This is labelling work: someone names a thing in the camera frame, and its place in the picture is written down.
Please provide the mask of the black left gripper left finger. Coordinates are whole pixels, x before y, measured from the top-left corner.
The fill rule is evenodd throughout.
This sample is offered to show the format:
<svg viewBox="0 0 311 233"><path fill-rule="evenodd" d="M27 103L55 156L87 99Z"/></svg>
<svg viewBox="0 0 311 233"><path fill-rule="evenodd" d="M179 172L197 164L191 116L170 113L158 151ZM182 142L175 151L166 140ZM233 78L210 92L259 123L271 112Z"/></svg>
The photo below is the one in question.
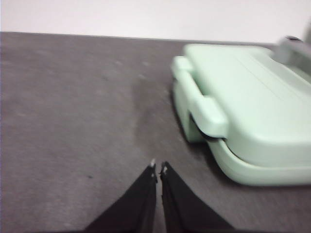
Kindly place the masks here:
<svg viewBox="0 0 311 233"><path fill-rule="evenodd" d="M86 228L86 233L151 233L156 209L153 159L126 192Z"/></svg>

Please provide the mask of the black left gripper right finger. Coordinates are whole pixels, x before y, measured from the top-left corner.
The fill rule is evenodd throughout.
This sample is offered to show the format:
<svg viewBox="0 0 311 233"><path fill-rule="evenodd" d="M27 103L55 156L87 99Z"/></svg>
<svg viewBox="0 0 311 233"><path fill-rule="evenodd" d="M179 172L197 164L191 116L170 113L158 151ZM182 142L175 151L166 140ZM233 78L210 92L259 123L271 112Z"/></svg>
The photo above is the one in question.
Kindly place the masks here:
<svg viewBox="0 0 311 233"><path fill-rule="evenodd" d="M168 162L162 163L160 178L168 233L209 233L233 230L233 226L204 203Z"/></svg>

